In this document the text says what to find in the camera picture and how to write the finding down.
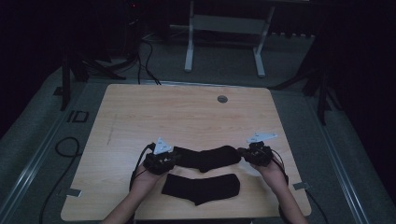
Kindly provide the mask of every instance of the white metal stand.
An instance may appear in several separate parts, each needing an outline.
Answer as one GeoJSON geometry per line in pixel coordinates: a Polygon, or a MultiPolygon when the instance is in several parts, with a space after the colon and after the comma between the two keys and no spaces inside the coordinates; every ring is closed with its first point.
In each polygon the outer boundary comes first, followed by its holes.
{"type": "Polygon", "coordinates": [[[268,34],[271,19],[274,15],[275,7],[271,7],[266,20],[254,20],[243,18],[229,18],[194,14],[194,1],[190,2],[190,25],[189,25],[189,45],[187,47],[186,64],[184,70],[190,72],[192,69],[192,58],[194,53],[193,32],[194,30],[207,30],[217,32],[228,32],[238,34],[260,35],[260,43],[253,48],[253,55],[257,67],[257,75],[264,77],[264,66],[262,65],[262,46],[268,34]]]}

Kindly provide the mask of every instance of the wooden tabletop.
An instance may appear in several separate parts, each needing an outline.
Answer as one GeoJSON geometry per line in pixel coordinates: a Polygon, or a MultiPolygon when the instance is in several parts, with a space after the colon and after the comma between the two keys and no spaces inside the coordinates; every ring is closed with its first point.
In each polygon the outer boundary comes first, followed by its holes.
{"type": "MultiPolygon", "coordinates": [[[[201,151],[229,145],[248,147],[254,133],[276,133],[264,141],[285,162],[290,190],[307,216],[311,207],[301,182],[271,92],[262,88],[211,86],[109,85],[93,124],[62,219],[101,220],[128,194],[129,181],[143,148],[161,137],[172,146],[201,151]],[[224,95],[228,101],[220,103],[224,95]]],[[[276,217],[276,196],[243,159],[231,166],[200,173],[179,166],[170,172],[187,178],[236,174],[239,195],[195,206],[161,194],[165,177],[136,211],[136,219],[276,217]]]]}

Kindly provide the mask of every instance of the cable on floor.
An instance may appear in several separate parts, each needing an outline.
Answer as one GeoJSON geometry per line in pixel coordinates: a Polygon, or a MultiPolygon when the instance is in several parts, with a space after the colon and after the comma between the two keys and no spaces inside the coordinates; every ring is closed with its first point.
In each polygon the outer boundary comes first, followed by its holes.
{"type": "MultiPolygon", "coordinates": [[[[280,158],[281,163],[277,162],[275,159],[272,159],[272,161],[273,161],[273,162],[280,168],[280,170],[283,172],[283,175],[285,176],[286,182],[288,182],[288,184],[289,184],[289,178],[288,178],[288,176],[286,175],[286,172],[285,172],[285,164],[283,163],[282,157],[280,157],[280,155],[279,155],[276,151],[274,151],[274,150],[272,150],[272,151],[275,152],[276,155],[280,158]]],[[[327,219],[326,214],[324,213],[323,209],[320,207],[319,203],[315,200],[314,196],[312,196],[312,194],[311,194],[307,189],[305,189],[305,192],[306,192],[306,194],[312,199],[312,201],[314,202],[314,204],[315,204],[315,205],[317,206],[317,208],[319,209],[320,213],[321,213],[322,216],[323,216],[323,219],[324,219],[325,223],[326,223],[326,224],[329,224],[329,220],[327,219]]]]}
{"type": "Polygon", "coordinates": [[[137,71],[137,83],[140,84],[140,74],[141,74],[141,70],[143,68],[143,69],[146,70],[148,76],[151,77],[151,79],[153,79],[157,85],[162,85],[161,81],[158,78],[156,78],[152,74],[152,72],[149,70],[149,59],[150,59],[150,57],[152,55],[153,47],[146,40],[142,39],[142,43],[147,44],[150,47],[150,51],[149,51],[149,54],[148,54],[148,58],[146,59],[146,63],[144,65],[142,64],[142,60],[141,60],[140,54],[137,55],[137,61],[139,62],[139,68],[138,68],[138,71],[137,71]]]}
{"type": "Polygon", "coordinates": [[[75,137],[66,137],[62,140],[60,140],[56,146],[55,146],[55,151],[58,155],[62,156],[62,157],[66,157],[66,158],[72,158],[72,160],[69,162],[69,165],[67,166],[67,168],[64,170],[64,172],[62,173],[61,177],[59,177],[59,179],[56,181],[55,185],[52,187],[52,190],[49,192],[49,195],[47,196],[46,200],[44,201],[42,207],[41,207],[41,211],[40,211],[40,216],[39,216],[39,221],[38,223],[42,224],[43,223],[43,218],[44,218],[44,211],[46,209],[47,203],[50,200],[50,196],[53,194],[53,192],[56,190],[56,188],[58,187],[58,185],[61,183],[61,181],[64,179],[64,176],[67,174],[67,172],[70,170],[70,167],[73,165],[74,161],[76,160],[76,158],[80,157],[82,155],[82,153],[79,153],[79,141],[77,140],[77,138],[75,137]],[[73,140],[76,143],[76,151],[74,154],[72,155],[67,155],[61,152],[61,150],[59,149],[59,145],[61,143],[63,143],[66,140],[73,140]]]}

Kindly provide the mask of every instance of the black stand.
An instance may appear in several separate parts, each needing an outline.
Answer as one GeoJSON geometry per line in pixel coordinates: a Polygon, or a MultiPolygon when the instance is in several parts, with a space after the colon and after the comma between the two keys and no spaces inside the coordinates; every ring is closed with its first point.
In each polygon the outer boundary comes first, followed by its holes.
{"type": "Polygon", "coordinates": [[[70,51],[64,52],[63,62],[62,62],[62,107],[61,110],[64,111],[67,108],[67,105],[71,99],[71,90],[70,90],[70,70],[73,71],[74,76],[77,81],[87,81],[89,75],[86,70],[86,64],[93,67],[100,73],[118,80],[125,80],[126,77],[120,77],[117,74],[113,73],[109,69],[103,67],[97,61],[90,59],[82,53],[75,53],[70,51]]]}
{"type": "Polygon", "coordinates": [[[324,118],[324,112],[326,108],[326,95],[328,88],[328,80],[330,69],[311,69],[303,74],[297,74],[295,77],[282,82],[276,86],[268,87],[269,90],[280,91],[284,88],[299,82],[305,78],[308,78],[307,83],[303,87],[303,93],[305,96],[314,96],[315,92],[319,88],[319,98],[318,98],[318,118],[323,125],[326,125],[324,118]]]}

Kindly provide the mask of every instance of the desk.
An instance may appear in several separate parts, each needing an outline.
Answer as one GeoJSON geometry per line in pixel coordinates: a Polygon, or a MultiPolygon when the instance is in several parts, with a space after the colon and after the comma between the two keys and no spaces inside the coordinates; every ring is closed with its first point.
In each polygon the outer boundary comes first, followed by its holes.
{"type": "MultiPolygon", "coordinates": [[[[161,137],[169,145],[201,151],[230,145],[247,147],[255,132],[276,133],[265,141],[283,158],[290,190],[307,216],[311,207],[303,189],[287,137],[267,89],[210,86],[109,85],[93,124],[62,219],[103,219],[128,193],[132,170],[142,149],[161,137]],[[228,98],[220,103],[218,96],[228,98]]],[[[143,201],[136,219],[189,219],[278,216],[273,192],[248,163],[201,174],[176,166],[171,174],[206,178],[234,173],[241,182],[239,195],[195,206],[188,200],[162,195],[165,178],[143,201]]]]}

